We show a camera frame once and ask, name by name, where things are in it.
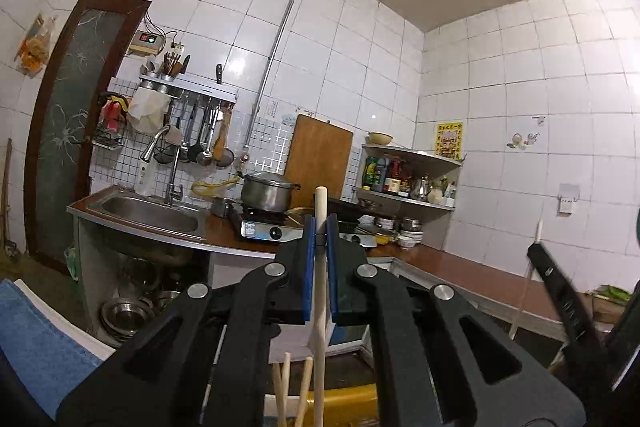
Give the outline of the wooden chopstick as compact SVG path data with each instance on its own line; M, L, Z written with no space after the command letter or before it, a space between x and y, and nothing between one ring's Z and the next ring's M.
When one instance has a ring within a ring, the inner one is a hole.
M534 236L534 241L533 244L530 246L533 246L534 244L539 244L541 241L541 234L542 234L542 227L544 226L544 220L539 219L537 222L537 226L536 226L536 232L535 232L535 236ZM525 282L523 285L523 289L521 292L521 296L520 298L518 298L518 307L516 308L516 311L512 317L512 323L511 323L511 327L509 329L509 338L511 340L514 340L516 333L518 332L518 326L520 326L520 321L521 321L521 317L523 315L523 310L524 310L524 305L525 305L525 300L527 297L527 293L528 293L528 288L529 288L529 284L530 282L533 280L533 273L534 273L534 267L532 265L532 262L530 262L530 260L527 260L527 269L525 272Z
M324 382L326 381L326 216L328 191L317 186L314 191L316 218L316 253L314 254L314 427L324 426Z
M281 369L281 414L280 414L280 426L286 427L288 421L286 420L286 407L288 406L288 384L290 383L291 373L291 353L285 352Z
M309 392L313 368L314 368L314 358L307 357L304 363L302 380L300 381L296 418L294 421L295 427L303 426L304 417L307 410L307 404L308 404L307 398L308 398L308 392Z
M271 373L272 373L272 382L273 382L273 393L276 397L277 404L277 413L278 413L278 426L285 427L286 426L286 416L285 416L285 396L283 393L282 386L282 375L279 363L271 364Z

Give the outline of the kitchen counter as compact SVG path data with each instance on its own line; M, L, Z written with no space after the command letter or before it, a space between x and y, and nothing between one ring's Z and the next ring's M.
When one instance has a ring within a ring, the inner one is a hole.
M73 202L67 207L67 212L78 225L89 223L96 231L103 233L107 237L107 245L115 251L153 259L165 265L182 265L195 254L206 254L212 258L218 256L228 261L253 259L262 263L280 262L292 273L294 287L305 299L305 311L311 310L314 280L312 265L316 248L316 240L311 232L304 230L301 239L286 243L252 243L239 239L229 220L216 218L200 210L206 221L205 237L199 239L142 227L88 208L92 202L114 193L138 195L114 185ZM512 322L525 282L521 277L435 251L424 245L408 251L397 246L376 247L372 253L367 253L362 246L347 239L340 239L338 245L346 253L356 253L374 263L386 262L414 283L431 286L448 284L457 288L472 303L479 305L482 311L508 323ZM563 325L552 309L551 300L541 283L529 285L520 327L566 341Z

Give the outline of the gold perforated utensil holder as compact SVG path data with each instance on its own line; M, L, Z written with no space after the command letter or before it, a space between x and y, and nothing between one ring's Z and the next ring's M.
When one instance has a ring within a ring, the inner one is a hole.
M290 395L286 403L286 425L295 426L298 395ZM330 389L324 392L323 426L381 426L378 418L378 392L375 384ZM263 426L277 426L276 397L265 396ZM307 397L301 426L314 426L314 393Z

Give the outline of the stainless steel sink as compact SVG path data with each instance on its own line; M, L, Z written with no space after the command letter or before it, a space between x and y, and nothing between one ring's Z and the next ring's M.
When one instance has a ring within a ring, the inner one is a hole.
M88 208L104 215L157 231L183 236L205 237L205 215L183 205L167 205L154 198L114 193L92 202Z

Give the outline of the blue textured towel mat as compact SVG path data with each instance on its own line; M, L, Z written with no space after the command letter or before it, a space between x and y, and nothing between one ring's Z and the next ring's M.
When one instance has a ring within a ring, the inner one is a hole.
M63 399L102 360L54 322L15 283L1 282L1 379L14 382L16 402L55 419Z

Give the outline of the gas stove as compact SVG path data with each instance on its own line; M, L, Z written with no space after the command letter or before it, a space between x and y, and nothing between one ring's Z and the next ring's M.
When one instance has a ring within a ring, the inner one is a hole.
M267 212L229 202L228 218L236 233L249 241L286 243L301 239L304 226L284 212Z

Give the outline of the steel cooking pot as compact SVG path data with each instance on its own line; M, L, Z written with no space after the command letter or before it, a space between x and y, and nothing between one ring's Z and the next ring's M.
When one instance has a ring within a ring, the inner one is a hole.
M291 205L292 194L300 185L276 172L261 171L243 176L241 202L265 212L284 213Z

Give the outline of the corner shelf with bottles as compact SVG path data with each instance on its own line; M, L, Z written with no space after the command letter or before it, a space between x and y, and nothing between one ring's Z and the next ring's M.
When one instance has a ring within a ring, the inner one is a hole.
M427 150L410 150L371 133L358 154L356 202L370 213L394 218L394 229L416 233L419 242L445 246L463 161Z

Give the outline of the wooden cutting board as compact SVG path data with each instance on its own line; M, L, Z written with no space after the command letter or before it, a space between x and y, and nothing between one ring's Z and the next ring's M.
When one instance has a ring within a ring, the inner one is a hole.
M288 181L298 185L291 208L310 207L317 186L325 186L331 198L341 197L353 136L333 124L297 116L284 172Z

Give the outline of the brown framed glass door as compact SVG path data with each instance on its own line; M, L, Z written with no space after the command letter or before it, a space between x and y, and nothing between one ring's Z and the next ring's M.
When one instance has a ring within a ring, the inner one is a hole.
M29 256L55 271L66 271L64 251L74 245L67 207L90 193L99 96L150 5L78 0L44 71L26 147L23 209Z

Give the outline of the wall utensil rack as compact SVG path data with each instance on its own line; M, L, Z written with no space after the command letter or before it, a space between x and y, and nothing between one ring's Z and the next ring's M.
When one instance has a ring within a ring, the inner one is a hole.
M139 87L160 95L160 123L151 124L151 142L140 159L149 164L157 154L172 161L208 167L224 158L224 132L217 131L238 101L238 91L222 83L224 68L215 66L213 84L205 84L186 73L186 61L176 75L147 70L139 75Z

